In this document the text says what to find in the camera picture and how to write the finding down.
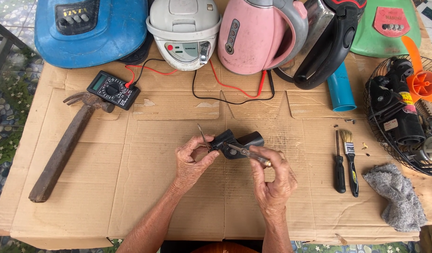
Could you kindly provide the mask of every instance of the small screw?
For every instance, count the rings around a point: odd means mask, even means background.
[[[351,122],[353,122],[353,124],[356,123],[356,119],[345,119],[344,121],[345,121],[345,122],[349,122],[349,121],[351,121]]]

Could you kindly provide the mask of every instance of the gray cloth rag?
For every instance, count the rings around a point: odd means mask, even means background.
[[[411,181],[404,177],[395,164],[375,166],[363,178],[389,204],[381,214],[386,223],[399,232],[421,231],[427,223],[419,198]]]

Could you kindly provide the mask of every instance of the pink electric kettle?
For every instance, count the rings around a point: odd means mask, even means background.
[[[240,75],[272,69],[294,58],[307,33],[307,12],[300,1],[230,0],[219,30],[219,59]]]

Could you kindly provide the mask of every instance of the hammer head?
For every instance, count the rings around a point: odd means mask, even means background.
[[[78,101],[82,101],[84,104],[89,106],[93,106],[96,109],[102,108],[104,112],[113,112],[114,104],[103,101],[100,97],[95,94],[89,92],[80,92],[74,95],[67,97],[63,100],[64,103],[67,102],[67,105],[72,105]]]

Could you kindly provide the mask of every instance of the wooden hammer handle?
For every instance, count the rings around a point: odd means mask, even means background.
[[[77,112],[32,188],[32,202],[43,203],[49,198],[94,110],[95,107],[84,104]]]

